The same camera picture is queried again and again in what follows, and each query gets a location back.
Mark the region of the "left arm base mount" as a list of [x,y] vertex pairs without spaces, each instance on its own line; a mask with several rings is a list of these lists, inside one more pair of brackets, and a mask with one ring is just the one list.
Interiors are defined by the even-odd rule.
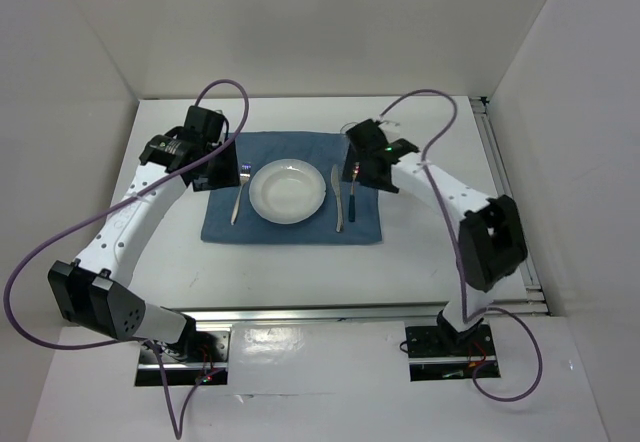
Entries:
[[[178,355],[165,344],[154,345],[162,360],[169,387],[192,386],[204,379],[205,386],[226,385],[228,381],[228,357],[231,342],[229,327],[214,327],[209,338],[190,355]],[[136,387],[160,387],[162,377],[158,358],[153,350],[143,344],[134,380]]]

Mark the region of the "blue cloth napkin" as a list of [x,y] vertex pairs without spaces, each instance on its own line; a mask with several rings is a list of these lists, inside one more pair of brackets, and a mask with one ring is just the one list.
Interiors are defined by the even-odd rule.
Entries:
[[[252,166],[252,178],[270,162],[299,159],[313,165],[329,181],[332,167],[343,165],[347,148],[344,135],[322,132],[244,132],[236,139],[238,161]],[[234,245],[371,245],[382,241],[378,192],[371,188],[356,188],[356,220],[346,222],[340,233],[335,230],[337,208],[332,193],[315,214],[290,225],[260,217],[251,207],[248,192],[242,194],[238,219],[231,224],[237,193],[237,188],[209,193],[202,241]]]

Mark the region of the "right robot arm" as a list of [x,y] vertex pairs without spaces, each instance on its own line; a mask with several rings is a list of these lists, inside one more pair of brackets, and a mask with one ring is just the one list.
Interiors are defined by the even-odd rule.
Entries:
[[438,315],[436,341],[448,354],[471,341],[486,308],[528,257],[515,201],[491,197],[459,181],[422,157],[419,148],[391,140],[382,123],[365,120],[346,131],[348,151],[342,178],[389,193],[404,192],[443,215],[453,239],[461,281]]

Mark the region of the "gold spoon with dark handle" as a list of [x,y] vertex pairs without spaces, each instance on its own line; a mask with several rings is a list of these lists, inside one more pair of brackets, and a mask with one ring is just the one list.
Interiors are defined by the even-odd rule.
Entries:
[[360,163],[355,162],[351,172],[351,184],[350,184],[350,195],[349,195],[349,205],[348,205],[348,221],[355,222],[356,220],[356,182],[360,171]]

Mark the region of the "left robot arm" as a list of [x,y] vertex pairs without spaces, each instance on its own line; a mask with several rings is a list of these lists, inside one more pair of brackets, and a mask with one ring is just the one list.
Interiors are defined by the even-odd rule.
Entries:
[[107,217],[73,262],[55,262],[48,281],[65,320],[118,341],[156,341],[184,361],[209,344],[209,336],[192,317],[143,300],[129,284],[158,225],[187,189],[238,185],[236,147],[176,127],[153,137],[139,160],[123,208]]

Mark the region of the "clear glass plate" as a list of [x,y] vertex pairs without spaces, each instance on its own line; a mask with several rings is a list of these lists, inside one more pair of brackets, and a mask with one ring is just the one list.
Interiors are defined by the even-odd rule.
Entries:
[[280,159],[259,169],[249,183],[249,201],[264,220],[293,225],[323,205],[326,182],[318,169],[298,159]]

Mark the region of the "clear plastic cup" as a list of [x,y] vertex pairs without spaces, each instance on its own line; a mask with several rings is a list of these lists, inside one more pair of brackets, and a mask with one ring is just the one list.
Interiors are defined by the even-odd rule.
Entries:
[[349,123],[344,124],[344,125],[340,128],[339,133],[340,133],[340,134],[345,134],[345,133],[346,133],[346,132],[351,128],[351,127],[353,127],[353,126],[354,126],[354,125],[356,125],[356,124],[357,124],[357,122],[349,122]]

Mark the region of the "silver fork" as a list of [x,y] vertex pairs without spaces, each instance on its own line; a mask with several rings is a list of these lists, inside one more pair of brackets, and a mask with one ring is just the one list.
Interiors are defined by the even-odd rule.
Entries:
[[239,189],[236,195],[236,199],[234,202],[234,206],[233,206],[233,210],[231,213],[231,217],[230,217],[230,224],[234,225],[237,221],[238,218],[238,214],[240,211],[240,205],[241,205],[241,199],[242,199],[242,194],[243,194],[243,189],[245,187],[245,185],[249,182],[250,178],[251,178],[251,170],[252,170],[252,164],[251,163],[243,163],[240,167],[240,171],[239,171]]

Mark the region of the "silver table knife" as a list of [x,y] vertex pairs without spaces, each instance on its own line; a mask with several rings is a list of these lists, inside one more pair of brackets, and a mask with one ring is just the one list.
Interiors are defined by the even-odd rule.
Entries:
[[341,233],[344,230],[344,214],[341,197],[340,171],[336,164],[334,164],[331,169],[331,186],[336,202],[336,232]]

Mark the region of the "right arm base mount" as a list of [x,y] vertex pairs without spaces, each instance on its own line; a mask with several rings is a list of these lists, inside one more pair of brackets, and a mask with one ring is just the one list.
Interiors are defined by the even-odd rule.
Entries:
[[468,341],[452,347],[445,344],[436,326],[406,327],[399,349],[408,357],[412,382],[472,379],[475,370],[478,379],[501,377],[488,324],[481,325]]

